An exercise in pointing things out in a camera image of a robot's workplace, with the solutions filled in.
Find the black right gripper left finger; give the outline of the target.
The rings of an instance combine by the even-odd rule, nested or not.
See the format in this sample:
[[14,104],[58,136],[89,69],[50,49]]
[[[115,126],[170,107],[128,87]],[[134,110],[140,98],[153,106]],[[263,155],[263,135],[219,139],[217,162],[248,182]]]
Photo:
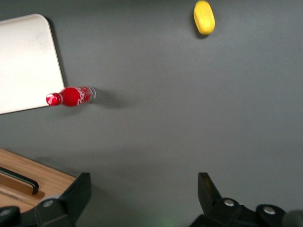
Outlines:
[[42,201],[34,208],[38,227],[74,227],[91,198],[90,173],[81,173],[56,198]]

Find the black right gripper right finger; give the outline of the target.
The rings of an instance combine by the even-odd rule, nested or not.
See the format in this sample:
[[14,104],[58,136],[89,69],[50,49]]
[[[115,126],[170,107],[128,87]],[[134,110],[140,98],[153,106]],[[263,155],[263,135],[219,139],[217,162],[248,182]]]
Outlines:
[[201,214],[192,227],[256,227],[256,214],[231,198],[223,198],[208,173],[198,174]]

